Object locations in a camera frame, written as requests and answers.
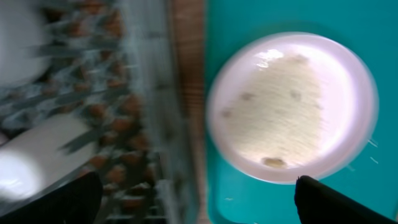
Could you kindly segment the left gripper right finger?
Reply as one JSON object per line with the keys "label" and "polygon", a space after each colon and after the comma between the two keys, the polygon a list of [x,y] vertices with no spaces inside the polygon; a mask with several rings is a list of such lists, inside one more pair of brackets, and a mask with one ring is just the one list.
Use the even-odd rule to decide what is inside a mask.
{"label": "left gripper right finger", "polygon": [[307,175],[296,181],[294,202],[301,224],[397,224]]}

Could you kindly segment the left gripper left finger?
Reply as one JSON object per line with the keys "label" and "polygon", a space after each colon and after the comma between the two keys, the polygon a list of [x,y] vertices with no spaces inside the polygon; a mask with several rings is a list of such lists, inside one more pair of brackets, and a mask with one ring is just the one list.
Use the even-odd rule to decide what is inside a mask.
{"label": "left gripper left finger", "polygon": [[101,206],[103,185],[90,172],[46,196],[1,217],[1,224],[92,224]]}

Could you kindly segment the white cup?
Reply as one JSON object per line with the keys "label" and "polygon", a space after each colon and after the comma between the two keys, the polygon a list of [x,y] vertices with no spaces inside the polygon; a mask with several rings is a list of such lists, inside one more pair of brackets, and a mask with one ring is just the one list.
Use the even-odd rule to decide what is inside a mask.
{"label": "white cup", "polygon": [[1,198],[19,201],[50,187],[88,162],[95,143],[72,142],[91,129],[69,115],[53,116],[1,147]]}

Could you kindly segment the large white plate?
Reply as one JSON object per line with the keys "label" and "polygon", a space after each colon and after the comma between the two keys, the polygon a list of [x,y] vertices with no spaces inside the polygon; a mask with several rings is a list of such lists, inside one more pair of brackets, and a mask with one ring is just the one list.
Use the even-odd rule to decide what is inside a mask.
{"label": "large white plate", "polygon": [[363,150],[377,123],[373,76],[326,37],[282,32],[236,52],[218,72],[206,126],[220,155],[242,173],[291,184],[334,174]]}

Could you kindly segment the grey white bowl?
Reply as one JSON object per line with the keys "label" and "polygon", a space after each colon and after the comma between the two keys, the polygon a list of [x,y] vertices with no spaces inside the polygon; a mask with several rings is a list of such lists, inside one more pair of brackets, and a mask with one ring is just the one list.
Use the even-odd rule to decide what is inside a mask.
{"label": "grey white bowl", "polygon": [[39,78],[49,58],[39,48],[49,43],[39,2],[1,0],[1,86],[22,86]]}

